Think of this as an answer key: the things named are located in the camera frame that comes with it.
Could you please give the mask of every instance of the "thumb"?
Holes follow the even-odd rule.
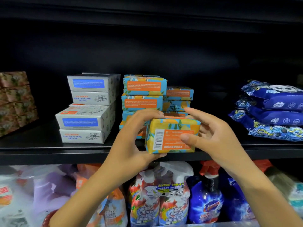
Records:
[[[209,146],[211,145],[209,140],[192,134],[181,134],[180,139],[187,145],[195,146],[205,152],[208,152]]]
[[[161,154],[150,154],[147,151],[143,152],[143,158],[146,161],[147,164],[150,164],[152,161],[157,160],[158,158],[166,156],[167,153],[161,153]]]

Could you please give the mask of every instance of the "right hand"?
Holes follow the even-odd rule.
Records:
[[[255,164],[242,148],[230,126],[223,120],[203,111],[186,107],[189,118],[201,122],[199,136],[180,135],[181,140],[193,145],[210,155],[234,179],[244,176],[245,169],[255,168]]]

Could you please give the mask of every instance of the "left hand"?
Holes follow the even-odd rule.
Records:
[[[164,154],[150,154],[147,151],[139,151],[135,145],[136,137],[146,121],[153,118],[164,118],[161,111],[144,109],[137,111],[118,133],[115,142],[102,164],[102,170],[110,169],[109,174],[117,182],[117,186],[134,177],[148,164]]]

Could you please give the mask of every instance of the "barcode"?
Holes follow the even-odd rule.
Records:
[[[156,129],[154,134],[153,150],[162,150],[163,138],[164,138],[164,129]]]

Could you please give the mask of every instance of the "blue label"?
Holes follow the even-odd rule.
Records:
[[[74,87],[104,88],[104,80],[73,79]]]
[[[64,126],[98,126],[97,118],[63,118]]]

